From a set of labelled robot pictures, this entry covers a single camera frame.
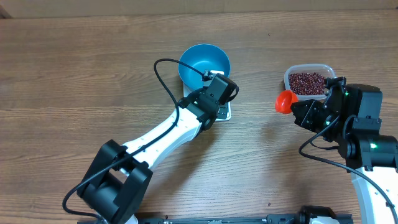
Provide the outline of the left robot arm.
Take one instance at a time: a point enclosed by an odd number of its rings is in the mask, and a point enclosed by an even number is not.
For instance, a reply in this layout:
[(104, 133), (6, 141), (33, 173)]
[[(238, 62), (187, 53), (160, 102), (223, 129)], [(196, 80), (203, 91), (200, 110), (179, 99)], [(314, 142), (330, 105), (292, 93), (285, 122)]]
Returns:
[(134, 214), (153, 168), (176, 148), (210, 129), (220, 107), (238, 90), (235, 82), (217, 74), (209, 86), (181, 98), (174, 112), (145, 135), (122, 145), (109, 140), (97, 152), (77, 195), (101, 223), (137, 223)]

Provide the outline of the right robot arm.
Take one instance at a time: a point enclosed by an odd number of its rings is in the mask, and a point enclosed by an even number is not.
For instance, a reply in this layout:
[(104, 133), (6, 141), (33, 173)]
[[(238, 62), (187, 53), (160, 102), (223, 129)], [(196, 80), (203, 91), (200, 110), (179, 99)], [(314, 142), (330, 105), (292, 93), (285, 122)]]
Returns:
[(344, 77), (327, 78), (325, 88), (323, 101), (298, 101), (290, 109), (296, 125), (336, 142), (345, 163), (299, 153), (350, 173), (363, 223), (397, 223), (397, 139), (380, 134), (382, 91)]

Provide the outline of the orange scoop with blue handle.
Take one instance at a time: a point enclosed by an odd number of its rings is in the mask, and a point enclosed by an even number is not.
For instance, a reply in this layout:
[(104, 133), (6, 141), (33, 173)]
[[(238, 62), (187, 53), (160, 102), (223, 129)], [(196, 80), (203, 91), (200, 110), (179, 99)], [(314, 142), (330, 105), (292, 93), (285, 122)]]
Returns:
[(291, 90), (284, 90), (275, 101), (275, 110), (278, 113), (289, 114), (292, 112), (292, 104), (298, 101), (298, 97), (294, 92)]

